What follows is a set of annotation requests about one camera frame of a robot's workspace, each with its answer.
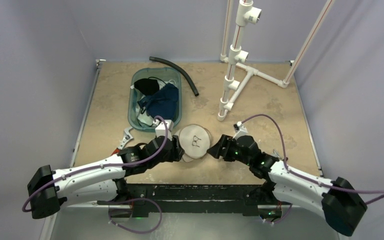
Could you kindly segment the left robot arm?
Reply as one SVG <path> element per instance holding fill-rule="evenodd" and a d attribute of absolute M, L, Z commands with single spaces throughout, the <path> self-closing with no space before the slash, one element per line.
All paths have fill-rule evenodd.
<path fill-rule="evenodd" d="M 142 174 L 160 163 L 178 162 L 184 152 L 178 136 L 160 136 L 86 165 L 56 170 L 44 165 L 27 184 L 28 198 L 22 211 L 30 212 L 33 219 L 42 219 L 80 203 L 122 205 L 134 196 L 126 177 Z"/>

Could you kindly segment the black garment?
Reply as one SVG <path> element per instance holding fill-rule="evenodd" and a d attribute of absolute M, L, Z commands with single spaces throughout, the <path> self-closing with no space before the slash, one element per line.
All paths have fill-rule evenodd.
<path fill-rule="evenodd" d="M 153 78 L 141 78 L 135 81 L 133 86 L 144 96 L 152 96 L 160 90 L 158 80 Z"/>

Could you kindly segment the navy blue lace bra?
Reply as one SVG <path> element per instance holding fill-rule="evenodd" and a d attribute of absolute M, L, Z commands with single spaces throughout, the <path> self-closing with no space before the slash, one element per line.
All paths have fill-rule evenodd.
<path fill-rule="evenodd" d="M 153 95 L 143 97 L 137 103 L 141 110 L 155 118 L 160 116 L 164 120 L 174 120 L 179 101 L 179 89 L 171 83 Z"/>

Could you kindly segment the pale mint white bra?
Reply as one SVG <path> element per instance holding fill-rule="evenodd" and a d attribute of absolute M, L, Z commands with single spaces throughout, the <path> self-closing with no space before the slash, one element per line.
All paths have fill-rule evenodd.
<path fill-rule="evenodd" d="M 140 126 L 153 126 L 156 116 L 165 120 L 175 118 L 179 89 L 174 79 L 141 78 L 133 84 L 133 88 L 142 94 L 135 107 L 136 120 Z"/>

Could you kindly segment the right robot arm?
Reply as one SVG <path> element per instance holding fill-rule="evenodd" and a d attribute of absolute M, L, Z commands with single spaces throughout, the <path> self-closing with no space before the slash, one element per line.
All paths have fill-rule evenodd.
<path fill-rule="evenodd" d="M 250 135 L 235 139 L 223 134 L 207 153 L 225 162 L 241 162 L 254 176 L 265 180 L 269 185 L 260 191 L 264 202 L 278 200 L 311 211 L 343 236 L 354 234 L 367 211 L 367 204 L 346 179 L 331 180 L 285 167 L 278 157 L 260 150 Z"/>

